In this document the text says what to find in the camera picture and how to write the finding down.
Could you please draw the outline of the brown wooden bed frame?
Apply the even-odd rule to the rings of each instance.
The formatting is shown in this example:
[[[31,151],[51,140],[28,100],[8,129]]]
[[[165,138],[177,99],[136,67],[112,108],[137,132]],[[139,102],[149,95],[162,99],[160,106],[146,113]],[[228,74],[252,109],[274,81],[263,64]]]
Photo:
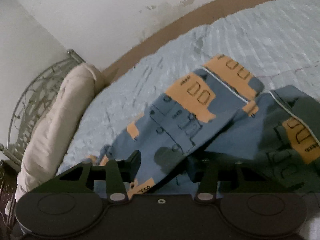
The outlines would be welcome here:
[[[189,30],[204,24],[211,24],[220,18],[268,1],[272,0],[215,0],[197,8],[140,42],[103,70],[105,85],[110,85],[133,68],[142,58],[155,53],[163,45]]]

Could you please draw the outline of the light blue bed sheet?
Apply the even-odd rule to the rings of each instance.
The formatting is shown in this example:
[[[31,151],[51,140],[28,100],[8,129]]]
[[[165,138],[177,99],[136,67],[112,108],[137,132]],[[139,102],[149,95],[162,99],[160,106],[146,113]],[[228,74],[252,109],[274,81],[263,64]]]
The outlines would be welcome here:
[[[248,183],[299,193],[319,239],[319,0],[275,0],[197,27],[147,56],[86,110],[58,172],[89,151],[142,163],[128,190],[218,197]]]

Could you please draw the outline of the metal ornate headboard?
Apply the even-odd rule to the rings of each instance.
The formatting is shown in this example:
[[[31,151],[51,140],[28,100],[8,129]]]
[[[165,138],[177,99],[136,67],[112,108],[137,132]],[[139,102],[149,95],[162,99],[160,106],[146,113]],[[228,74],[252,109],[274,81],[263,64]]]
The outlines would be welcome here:
[[[53,103],[66,75],[82,63],[84,59],[69,49],[66,59],[52,64],[27,85],[12,113],[7,144],[1,145],[1,152],[13,163],[21,165],[37,121]]]

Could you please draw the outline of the dark bedside furniture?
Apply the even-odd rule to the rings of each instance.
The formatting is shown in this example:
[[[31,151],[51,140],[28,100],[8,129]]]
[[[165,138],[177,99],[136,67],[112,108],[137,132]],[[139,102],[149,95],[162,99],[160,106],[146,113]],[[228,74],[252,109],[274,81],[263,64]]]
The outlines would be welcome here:
[[[17,172],[1,160],[1,239],[10,239],[15,224]]]

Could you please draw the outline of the blue orange patterned pants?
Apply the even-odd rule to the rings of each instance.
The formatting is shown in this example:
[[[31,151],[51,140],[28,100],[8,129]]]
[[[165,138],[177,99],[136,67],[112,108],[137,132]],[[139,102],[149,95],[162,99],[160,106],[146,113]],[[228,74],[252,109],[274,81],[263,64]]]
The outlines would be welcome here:
[[[295,86],[265,92],[263,83],[218,55],[178,79],[100,152],[125,160],[140,152],[129,195],[157,190],[193,194],[187,158],[222,153],[249,161],[253,185],[265,191],[319,192],[319,102]]]

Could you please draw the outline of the cream rolled comforter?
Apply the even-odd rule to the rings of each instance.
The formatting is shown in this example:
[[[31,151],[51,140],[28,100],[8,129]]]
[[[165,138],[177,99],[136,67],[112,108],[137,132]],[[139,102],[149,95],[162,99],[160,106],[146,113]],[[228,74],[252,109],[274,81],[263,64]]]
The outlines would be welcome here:
[[[55,177],[79,121],[104,87],[104,75],[91,64],[82,63],[67,74],[25,149],[17,175],[16,200]]]

